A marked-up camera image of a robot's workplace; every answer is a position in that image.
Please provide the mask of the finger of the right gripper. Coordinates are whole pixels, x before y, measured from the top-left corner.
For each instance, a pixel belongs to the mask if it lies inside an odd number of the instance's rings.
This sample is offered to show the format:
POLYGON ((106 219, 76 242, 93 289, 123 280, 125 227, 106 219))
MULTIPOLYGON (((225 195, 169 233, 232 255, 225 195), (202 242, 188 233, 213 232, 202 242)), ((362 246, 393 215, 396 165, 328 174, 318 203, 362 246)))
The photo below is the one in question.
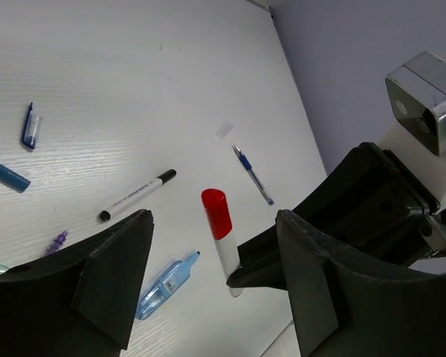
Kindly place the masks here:
POLYGON ((238 246, 241 267, 226 280, 230 288, 287 289, 275 226, 238 246))

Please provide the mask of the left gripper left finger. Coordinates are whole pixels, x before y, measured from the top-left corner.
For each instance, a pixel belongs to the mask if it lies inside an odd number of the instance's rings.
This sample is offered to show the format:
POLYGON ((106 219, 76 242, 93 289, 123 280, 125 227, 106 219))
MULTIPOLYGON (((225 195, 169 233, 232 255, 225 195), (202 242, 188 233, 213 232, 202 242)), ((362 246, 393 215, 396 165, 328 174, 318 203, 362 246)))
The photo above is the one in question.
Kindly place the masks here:
POLYGON ((129 346, 154 219, 138 210, 0 274, 0 356, 118 356, 129 346))

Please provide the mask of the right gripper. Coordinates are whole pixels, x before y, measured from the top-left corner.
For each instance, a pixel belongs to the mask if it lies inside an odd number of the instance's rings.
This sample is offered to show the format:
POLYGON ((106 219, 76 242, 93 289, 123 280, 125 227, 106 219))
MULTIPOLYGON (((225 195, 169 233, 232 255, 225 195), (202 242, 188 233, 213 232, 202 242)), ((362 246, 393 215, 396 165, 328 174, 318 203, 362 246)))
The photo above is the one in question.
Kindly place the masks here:
POLYGON ((410 266, 446 257, 428 244, 438 199, 387 149, 365 142, 352 149, 299 205, 319 231, 375 258, 410 266))

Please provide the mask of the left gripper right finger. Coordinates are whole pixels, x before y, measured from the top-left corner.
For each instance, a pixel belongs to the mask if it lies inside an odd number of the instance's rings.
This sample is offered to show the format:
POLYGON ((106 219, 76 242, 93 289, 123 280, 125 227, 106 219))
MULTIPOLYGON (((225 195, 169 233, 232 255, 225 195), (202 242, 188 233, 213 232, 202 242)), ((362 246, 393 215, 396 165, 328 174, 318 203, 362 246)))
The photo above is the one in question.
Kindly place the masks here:
POLYGON ((303 356, 446 356, 446 274, 385 263, 290 210, 276 227, 303 356))

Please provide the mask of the red capped white marker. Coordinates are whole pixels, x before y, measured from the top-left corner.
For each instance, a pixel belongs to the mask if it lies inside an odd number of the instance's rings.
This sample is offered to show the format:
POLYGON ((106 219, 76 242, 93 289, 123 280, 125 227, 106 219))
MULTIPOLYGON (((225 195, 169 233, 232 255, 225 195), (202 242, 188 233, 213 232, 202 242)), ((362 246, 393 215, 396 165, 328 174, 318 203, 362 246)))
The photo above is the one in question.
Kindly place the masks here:
POLYGON ((207 215, 213 241, 222 266, 225 280, 241 268, 238 245, 233 233, 233 224, 223 191, 208 188, 201 193, 202 204, 207 215))

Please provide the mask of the purple pen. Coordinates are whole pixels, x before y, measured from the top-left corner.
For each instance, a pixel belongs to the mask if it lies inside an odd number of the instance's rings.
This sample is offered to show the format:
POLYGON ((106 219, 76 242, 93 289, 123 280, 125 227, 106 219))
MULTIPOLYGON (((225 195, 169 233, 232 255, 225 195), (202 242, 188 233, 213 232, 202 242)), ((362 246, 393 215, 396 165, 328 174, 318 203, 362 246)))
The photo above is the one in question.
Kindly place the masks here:
POLYGON ((50 244, 48 245, 48 247, 42 253, 41 257, 46 257, 59 251, 66 242, 67 237, 68 237, 68 231, 63 231, 62 233, 54 237, 50 242, 50 244))

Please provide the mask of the blue gel pen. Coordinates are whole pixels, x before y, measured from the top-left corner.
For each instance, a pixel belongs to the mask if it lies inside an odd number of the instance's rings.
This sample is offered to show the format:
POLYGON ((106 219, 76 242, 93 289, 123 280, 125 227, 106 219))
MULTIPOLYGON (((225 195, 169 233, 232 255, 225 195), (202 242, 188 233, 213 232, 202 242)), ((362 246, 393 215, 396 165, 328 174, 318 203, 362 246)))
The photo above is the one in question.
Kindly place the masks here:
POLYGON ((267 202, 267 204, 269 206, 272 206, 274 204, 274 200, 272 199, 271 195, 269 194, 269 192, 267 191, 267 189, 265 188, 265 186, 263 185, 263 183, 261 182, 261 180, 255 173, 251 163, 249 162, 249 160, 247 159, 247 157, 245 156, 243 151, 241 151, 241 149, 235 144, 232 146, 232 148, 236 154, 236 157, 239 159, 240 163, 242 164, 242 166, 245 168, 248 175, 253 180, 254 184, 258 188, 259 192, 262 194, 262 196, 265 199, 265 201, 267 202))

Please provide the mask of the black capped white marker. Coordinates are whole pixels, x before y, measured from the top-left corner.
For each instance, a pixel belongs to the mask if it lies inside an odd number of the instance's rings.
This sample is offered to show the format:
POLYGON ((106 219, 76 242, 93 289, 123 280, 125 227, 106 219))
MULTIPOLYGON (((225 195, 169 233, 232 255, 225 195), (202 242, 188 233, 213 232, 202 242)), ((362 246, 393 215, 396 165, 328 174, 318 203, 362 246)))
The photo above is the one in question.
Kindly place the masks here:
POLYGON ((167 170, 166 172, 153 178, 153 180, 147 182, 146 184, 135 188, 131 193, 126 194, 122 199, 117 200, 115 203, 100 211, 97 219, 100 222, 110 221, 114 216, 122 214, 124 211, 126 211, 133 205, 136 205, 138 202, 142 201, 151 193, 155 192, 158 188, 162 187, 168 181, 175 178, 176 175, 176 170, 167 170))

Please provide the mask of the clear pen cap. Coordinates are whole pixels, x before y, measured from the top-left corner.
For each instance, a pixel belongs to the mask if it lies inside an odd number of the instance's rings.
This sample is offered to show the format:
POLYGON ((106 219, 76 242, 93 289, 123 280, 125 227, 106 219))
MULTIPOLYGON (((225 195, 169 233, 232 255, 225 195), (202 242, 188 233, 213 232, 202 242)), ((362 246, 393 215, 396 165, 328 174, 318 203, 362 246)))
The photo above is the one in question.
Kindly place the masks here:
POLYGON ((224 140, 228 134, 233 130, 233 124, 232 123, 224 123, 217 131, 216 131, 216 137, 222 141, 224 140))

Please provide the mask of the blue capped white marker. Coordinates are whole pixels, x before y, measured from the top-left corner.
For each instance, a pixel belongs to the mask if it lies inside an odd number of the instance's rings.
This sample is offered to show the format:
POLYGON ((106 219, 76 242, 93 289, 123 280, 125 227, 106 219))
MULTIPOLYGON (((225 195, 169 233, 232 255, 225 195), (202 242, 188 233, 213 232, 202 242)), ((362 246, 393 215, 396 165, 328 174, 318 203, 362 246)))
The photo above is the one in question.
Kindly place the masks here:
POLYGON ((23 193, 30 186, 28 179, 3 164, 0 164, 0 182, 19 193, 23 193))

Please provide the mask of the blue pen cap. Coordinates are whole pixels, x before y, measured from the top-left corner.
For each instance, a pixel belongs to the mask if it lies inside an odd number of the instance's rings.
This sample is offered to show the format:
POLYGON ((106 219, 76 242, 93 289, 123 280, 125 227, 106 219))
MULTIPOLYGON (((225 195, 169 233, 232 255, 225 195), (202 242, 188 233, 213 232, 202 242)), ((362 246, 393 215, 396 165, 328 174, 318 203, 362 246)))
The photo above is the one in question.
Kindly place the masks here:
POLYGON ((35 113, 33 103, 30 103, 27 114, 25 115, 21 135, 21 143, 25 148, 29 150, 36 149, 41 124, 42 117, 35 113))

